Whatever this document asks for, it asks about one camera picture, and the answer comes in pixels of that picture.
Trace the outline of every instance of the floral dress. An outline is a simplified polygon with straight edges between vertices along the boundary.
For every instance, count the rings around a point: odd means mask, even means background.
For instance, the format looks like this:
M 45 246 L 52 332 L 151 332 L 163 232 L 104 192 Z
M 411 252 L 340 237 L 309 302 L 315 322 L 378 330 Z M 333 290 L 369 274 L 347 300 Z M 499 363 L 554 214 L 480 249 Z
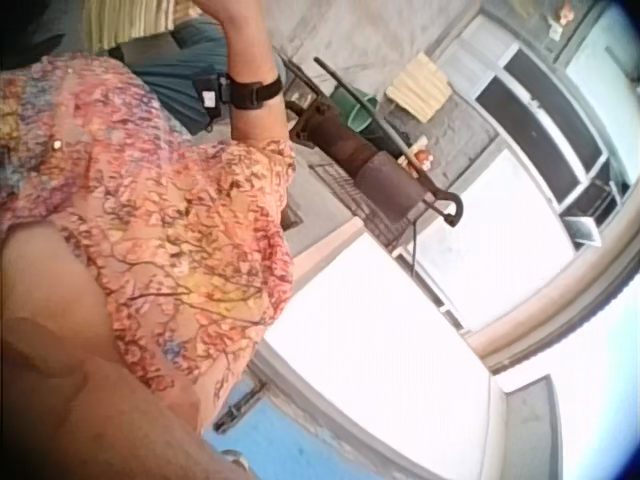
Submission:
M 0 240 L 49 221 L 107 299 L 129 370 L 210 422 L 291 295 L 286 142 L 195 147 L 120 63 L 0 75 Z

